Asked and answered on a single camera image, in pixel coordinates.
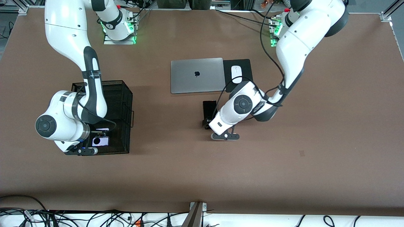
gray floor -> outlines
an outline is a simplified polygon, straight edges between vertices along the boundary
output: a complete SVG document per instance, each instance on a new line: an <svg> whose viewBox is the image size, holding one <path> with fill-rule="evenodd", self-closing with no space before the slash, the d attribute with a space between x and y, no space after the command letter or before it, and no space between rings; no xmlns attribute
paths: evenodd
<svg viewBox="0 0 404 227"><path fill-rule="evenodd" d="M348 11L350 13L379 13L385 10L392 2L393 0L349 0ZM404 51L404 6L396 10L391 18L398 45ZM7 37L9 32L8 22L15 22L16 19L17 14L1 13L0 34ZM7 39L0 39L0 60L6 44Z"/></svg>

metal leg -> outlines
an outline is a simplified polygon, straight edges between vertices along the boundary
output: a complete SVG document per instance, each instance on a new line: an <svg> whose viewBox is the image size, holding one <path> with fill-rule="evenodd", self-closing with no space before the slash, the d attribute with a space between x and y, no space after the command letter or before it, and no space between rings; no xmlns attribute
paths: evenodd
<svg viewBox="0 0 404 227"><path fill-rule="evenodd" d="M396 0L394 1L386 10L379 13L380 20L382 22L389 22L391 21L391 15L394 13L396 9L398 9L401 5L404 4L404 0Z"/></svg>
<svg viewBox="0 0 404 227"><path fill-rule="evenodd" d="M192 202L190 207L191 211L188 213L181 227L201 227L202 215L206 211L206 203Z"/></svg>

computer mouse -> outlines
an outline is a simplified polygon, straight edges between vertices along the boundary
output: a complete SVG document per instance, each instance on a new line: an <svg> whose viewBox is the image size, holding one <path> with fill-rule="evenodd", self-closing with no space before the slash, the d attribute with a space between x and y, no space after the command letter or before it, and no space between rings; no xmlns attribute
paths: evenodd
<svg viewBox="0 0 404 227"><path fill-rule="evenodd" d="M239 84L242 82L243 78L242 77L236 78L238 76L242 76L241 67L238 65L233 65L231 67L231 79L232 79L233 83Z"/></svg>

black crate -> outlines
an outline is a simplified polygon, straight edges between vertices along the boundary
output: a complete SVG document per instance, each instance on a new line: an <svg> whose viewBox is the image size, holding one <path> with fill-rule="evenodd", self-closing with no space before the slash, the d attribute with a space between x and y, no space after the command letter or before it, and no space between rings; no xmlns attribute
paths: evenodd
<svg viewBox="0 0 404 227"><path fill-rule="evenodd" d="M77 92L84 83L72 84L72 91ZM106 136L109 137L108 146L98 146L98 153L96 155L106 154L123 154L129 153L130 146L130 128L133 126L133 111L132 100L133 94L128 86L122 80L103 81L103 93L107 103L107 115L105 119L111 120L116 123L116 128L111 132L107 132ZM110 122L101 121L94 125L90 125L91 130L97 128L111 128ZM78 144L78 147L91 147L95 134L90 133L90 136ZM80 155L78 152L66 152L66 155Z"/></svg>

black mouse pad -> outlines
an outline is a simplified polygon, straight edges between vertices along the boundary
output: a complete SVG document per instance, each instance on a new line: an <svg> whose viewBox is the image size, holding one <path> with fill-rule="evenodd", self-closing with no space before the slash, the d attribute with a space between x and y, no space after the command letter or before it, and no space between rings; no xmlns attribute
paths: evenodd
<svg viewBox="0 0 404 227"><path fill-rule="evenodd" d="M237 60L224 60L223 66L225 71L225 81L226 84L231 81L231 67L237 65L241 67L242 76L253 80L253 73L251 71L250 59L237 59ZM226 87L226 92L231 92L238 84L231 82Z"/></svg>

